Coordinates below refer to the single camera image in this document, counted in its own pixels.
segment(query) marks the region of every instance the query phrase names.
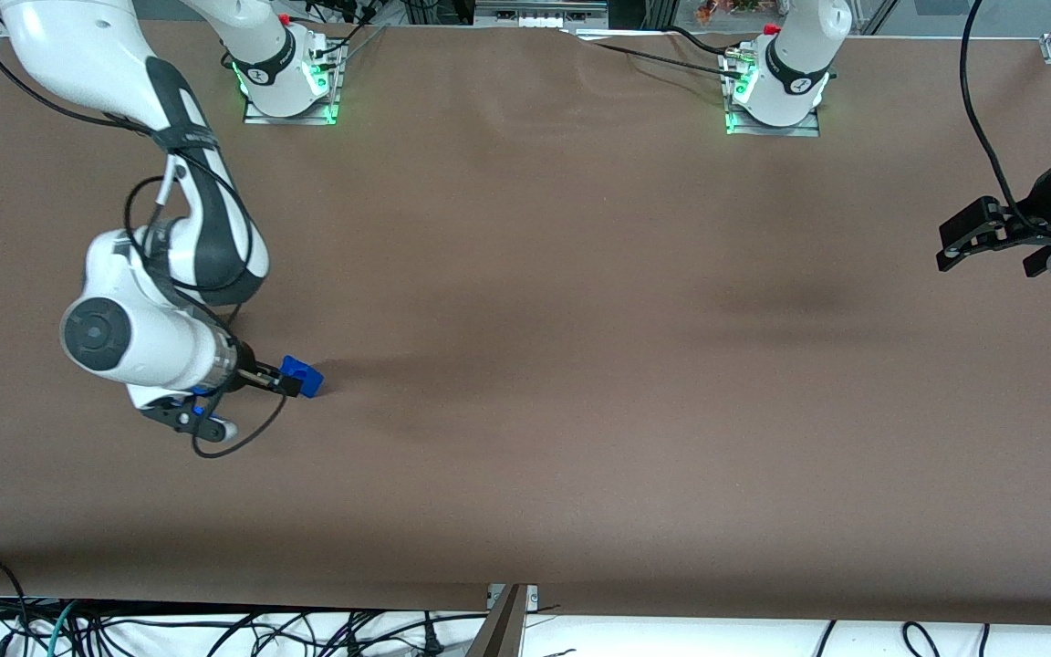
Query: metal mounting plate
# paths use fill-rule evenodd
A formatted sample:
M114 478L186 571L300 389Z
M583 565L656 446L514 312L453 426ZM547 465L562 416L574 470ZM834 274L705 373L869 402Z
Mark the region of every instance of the metal mounting plate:
M501 592L506 591L506 584L490 584L489 592L485 595L485 608L493 609L493 605L497 603L497 598L501 597ZM526 599L529 603L526 605L527 612L537 612L537 586L529 584L526 587Z
M717 61L721 64L721 70L738 70L739 62L735 59L726 58L724 55L717 55ZM748 114L748 109L733 101L736 91L737 80L725 78L721 82L722 95L724 95L724 129L729 135L762 135L771 137L821 137L821 129L818 124L818 108L809 109L809 114L797 125L778 128L776 125L766 125L757 121Z

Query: brown table surface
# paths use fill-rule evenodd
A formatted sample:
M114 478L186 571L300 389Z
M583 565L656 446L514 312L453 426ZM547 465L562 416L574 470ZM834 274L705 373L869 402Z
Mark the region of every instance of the brown table surface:
M163 159L0 76L0 557L29 593L1051 622L1051 279L933 258L996 191L956 42L846 42L822 137L772 139L726 136L708 75L531 29L390 29L342 123L245 126L207 25L146 33L271 249L239 333L333 391L207 461L67 361L85 246ZM972 59L1025 194L1051 66Z

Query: wire bundle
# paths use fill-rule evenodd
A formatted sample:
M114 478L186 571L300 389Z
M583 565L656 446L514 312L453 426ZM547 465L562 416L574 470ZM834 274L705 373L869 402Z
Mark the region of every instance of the wire bundle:
M0 622L7 629L7 633L0 640L0 654L5 654L5 650L13 644L14 640L22 640L22 653L28 654L30 641L37 641L42 650L45 650L47 657L137 657L125 649L109 631L124 625L153 627L153 628L210 628L224 629L218 640L213 641L207 657L213 657L218 650L234 635L241 631L251 631L254 633L254 641L251 645L250 657L259 657L267 645L275 640L289 640L293 643L304 645L305 652L312 657L330 657L336 652L346 650L347 657L359 657L364 650L368 650L385 641L400 641L421 654L429 654L433 657L438 654L439 644L435 644L437 650L430 650L429 646L418 646L405 639L405 633L417 631L426 628L426 636L433 637L429 643L434 641L434 631L431 629L437 623L452 622L452 620L483 619L485 614L455 614L449 616L433 617L425 615L425 620L405 624L387 633L380 633L375 637L362 639L358 636L364 628L378 619L384 612L379 611L355 611L348 616L347 622L343 623L332 636L326 639L318 639L315 631L310 624L309 616L316 612L328 612L326 609L301 609L287 622L275 624L262 620L262 616L274 614L276 609L263 607L257 611L249 612L242 619L236 620L186 620L186 622L170 622L170 620L149 620L149 619L126 619L114 615L100 614L94 611L94 607L87 601L77 601L77 599L54 599L54 598L27 598L22 591L22 586L18 582L16 574L7 566L0 561L0 571L11 581L13 590L16 592L14 598L0 598ZM49 624L47 632L41 632L36 624ZM306 633L292 631L292 627L303 623L306 625ZM62 652L59 651L59 643L66 643Z

